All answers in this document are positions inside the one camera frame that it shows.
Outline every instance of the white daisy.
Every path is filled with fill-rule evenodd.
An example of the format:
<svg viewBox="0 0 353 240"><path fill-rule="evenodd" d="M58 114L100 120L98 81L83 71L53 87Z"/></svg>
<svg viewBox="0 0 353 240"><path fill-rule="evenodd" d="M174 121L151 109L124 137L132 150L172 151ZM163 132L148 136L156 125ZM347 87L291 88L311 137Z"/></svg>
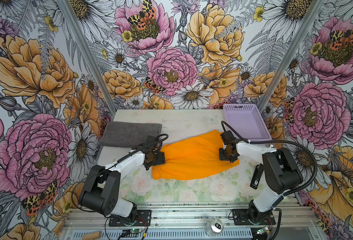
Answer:
<svg viewBox="0 0 353 240"><path fill-rule="evenodd" d="M294 71L299 67L300 62L302 61L302 56L299 53L295 54L293 60L291 60L289 66L287 67L288 74L294 73Z"/></svg>
<svg viewBox="0 0 353 240"><path fill-rule="evenodd" d="M241 72L239 73L239 78L241 81L249 81L253 77L255 77L256 71L252 67L245 67L242 68Z"/></svg>
<svg viewBox="0 0 353 240"><path fill-rule="evenodd" d="M269 119L272 116L273 112L274 112L273 105L270 102L268 102L262 111L263 119L265 120Z"/></svg>
<svg viewBox="0 0 353 240"><path fill-rule="evenodd" d="M141 98L138 97L133 97L133 98L129 98L127 100L127 104L134 109L142 109L143 107L143 100Z"/></svg>
<svg viewBox="0 0 353 240"><path fill-rule="evenodd" d="M139 7L140 4L140 0L115 0L115 5L117 7L121 7L124 6L126 3L126 5L128 7L132 7L132 4L134 3L135 6Z"/></svg>
<svg viewBox="0 0 353 240"><path fill-rule="evenodd" d="M55 26L62 26L64 35L70 37L70 30L64 19L62 11L59 9L58 1L62 0L42 0L47 8L47 13L54 21ZM110 27L114 21L113 2L109 0L70 0L83 33L90 42L101 41L108 38L106 32L111 32Z"/></svg>
<svg viewBox="0 0 353 240"><path fill-rule="evenodd" d="M20 17L24 8L25 6L20 0L0 0L0 13L7 17Z"/></svg>
<svg viewBox="0 0 353 240"><path fill-rule="evenodd" d="M203 83L197 84L194 88L190 85L175 91L176 95L170 98L174 108L179 109L202 109L210 104L208 96L213 95L213 89L203 89Z"/></svg>
<svg viewBox="0 0 353 240"><path fill-rule="evenodd" d="M67 154L68 163L66 167L71 166L70 179L73 182L79 182L88 175L88 171L93 165L94 155L97 150L97 136L91 132L91 124L86 122L83 132L80 132L78 126L75 127L75 142L68 145Z"/></svg>
<svg viewBox="0 0 353 240"><path fill-rule="evenodd" d="M108 55L108 62L110 62L115 67L123 67L127 63L126 53L124 49L114 49L111 50Z"/></svg>
<svg viewBox="0 0 353 240"><path fill-rule="evenodd" d="M261 15L268 20L262 31L270 31L268 38L275 34L276 39L283 38L284 43L291 41L299 28L312 0L267 0L263 6L265 12ZM329 11L321 11L315 21L326 19Z"/></svg>
<svg viewBox="0 0 353 240"><path fill-rule="evenodd" d="M344 22L351 18L351 23L353 23L353 0L337 0L335 6L338 7L335 12L336 17L343 16Z"/></svg>
<svg viewBox="0 0 353 240"><path fill-rule="evenodd" d="M310 152L313 153L315 159L318 164L318 171L315 176L315 179L318 181L319 185L321 185L324 189L328 189L328 184L331 184L331 179L329 176L320 168L319 165L327 165L329 161L326 158L321 158L318 154L314 153L315 147L313 142L308 142L307 139L302 139L297 135L297 138L294 139L292 137L287 137L286 140L297 142L304 147L306 147ZM299 170L303 176L303 183L307 182L310 179L311 173L313 171L313 161L307 152L305 152L302 148L292 145L292 144L283 144L283 147L288 148L290 152L293 154L294 160L298 165ZM314 181L308 185L305 190L312 191L314 187L319 190L318 185L314 184Z"/></svg>

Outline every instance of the orange cloth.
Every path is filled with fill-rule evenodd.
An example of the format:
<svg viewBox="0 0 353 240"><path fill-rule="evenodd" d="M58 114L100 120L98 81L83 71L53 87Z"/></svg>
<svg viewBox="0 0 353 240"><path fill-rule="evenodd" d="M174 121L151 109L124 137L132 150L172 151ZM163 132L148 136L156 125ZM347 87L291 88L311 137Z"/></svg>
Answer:
<svg viewBox="0 0 353 240"><path fill-rule="evenodd" d="M152 167L153 178L200 179L237 166L239 160L233 163L219 160L219 148L223 148L220 134L214 130L165 145L161 151L164 152L166 163Z"/></svg>

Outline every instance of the table surface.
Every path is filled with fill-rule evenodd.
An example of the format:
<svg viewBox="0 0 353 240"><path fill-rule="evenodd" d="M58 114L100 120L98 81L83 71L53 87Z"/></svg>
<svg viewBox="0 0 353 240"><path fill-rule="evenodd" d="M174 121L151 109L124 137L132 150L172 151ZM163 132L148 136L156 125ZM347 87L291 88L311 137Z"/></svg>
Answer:
<svg viewBox="0 0 353 240"><path fill-rule="evenodd" d="M161 123L165 144L197 136L214 129L223 131L222 110L118 110L114 121ZM103 147L98 165L110 164L125 156L130 148ZM165 202L249 202L266 186L264 175L257 190L250 187L256 165L262 162L241 158L240 164L219 174L195 180L154 180L142 165L121 180L119 195L129 201Z"/></svg>

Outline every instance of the red wire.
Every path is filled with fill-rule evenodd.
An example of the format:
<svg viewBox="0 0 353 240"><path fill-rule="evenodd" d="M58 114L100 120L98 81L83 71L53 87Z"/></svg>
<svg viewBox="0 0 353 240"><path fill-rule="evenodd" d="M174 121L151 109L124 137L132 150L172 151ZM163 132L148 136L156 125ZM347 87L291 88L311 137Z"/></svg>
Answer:
<svg viewBox="0 0 353 240"><path fill-rule="evenodd" d="M270 218L267 217L267 219L270 221L270 228L273 228L273 223L271 222Z"/></svg>

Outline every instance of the plastic basket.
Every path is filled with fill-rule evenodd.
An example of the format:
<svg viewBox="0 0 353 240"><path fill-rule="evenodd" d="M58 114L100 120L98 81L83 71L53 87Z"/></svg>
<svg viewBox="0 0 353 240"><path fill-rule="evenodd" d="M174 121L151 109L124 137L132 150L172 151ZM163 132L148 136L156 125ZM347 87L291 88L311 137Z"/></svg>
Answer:
<svg viewBox="0 0 353 240"><path fill-rule="evenodd" d="M223 119L248 140L271 140L270 133L255 104L224 104Z"/></svg>

